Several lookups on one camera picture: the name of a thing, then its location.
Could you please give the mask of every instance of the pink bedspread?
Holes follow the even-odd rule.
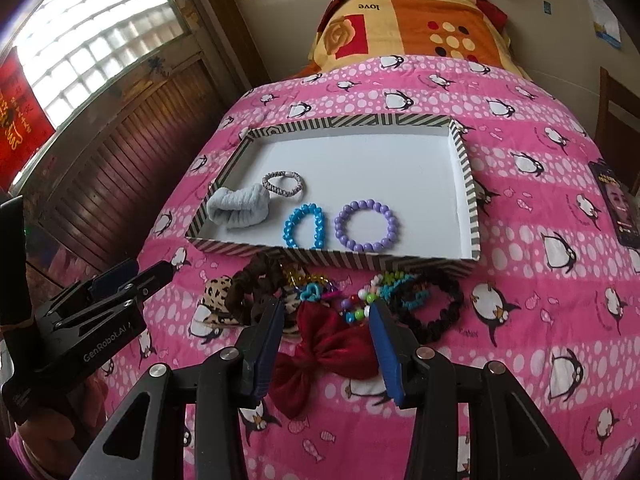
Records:
[[[140,254],[141,268],[165,258],[178,271],[146,304],[148,336],[116,357],[109,407],[151,364],[197,364],[235,341],[236,330],[206,342],[189,326],[205,280],[232,275],[247,261],[200,253],[183,235],[239,136],[300,117],[389,110],[457,118],[478,181],[482,258],[463,280],[466,308],[439,351],[478,367],[503,361],[583,478],[614,478],[640,434],[640,256],[616,240],[587,167],[598,149],[567,108],[505,70],[462,60],[375,58],[240,99],[167,201]],[[322,272],[348,292],[373,275]],[[436,295],[419,316],[432,319],[443,304]],[[292,348],[281,345],[284,352]],[[242,429],[250,478],[402,478],[414,414],[381,402],[383,389],[380,380],[350,384],[321,376],[302,421],[287,420],[267,397],[263,423],[256,426],[249,414]],[[467,417],[461,407],[461,477],[468,467]],[[193,410],[186,425],[193,429]],[[184,450],[188,464],[192,448],[193,441]]]

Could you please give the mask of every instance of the red banner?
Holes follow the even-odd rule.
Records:
[[[12,181],[31,155],[55,132],[38,104],[12,48],[0,66],[0,187]]]

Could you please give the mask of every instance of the wooden chair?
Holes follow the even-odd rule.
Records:
[[[620,119],[620,115],[629,114],[630,121]],[[640,126],[634,123],[640,125],[640,98],[601,67],[600,111],[595,142],[602,158],[613,168],[620,182],[628,186],[633,196],[640,188]]]

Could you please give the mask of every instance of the person's hand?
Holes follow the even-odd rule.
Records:
[[[104,381],[95,376],[85,382],[80,419],[89,434],[95,437],[106,421],[104,399],[109,391]],[[45,471],[55,475],[69,476],[82,458],[78,448],[71,442],[74,427],[66,416],[49,408],[38,408],[18,433],[34,459]]]

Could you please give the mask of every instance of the window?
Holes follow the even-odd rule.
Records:
[[[44,0],[15,45],[57,128],[127,66],[182,33],[168,0]]]

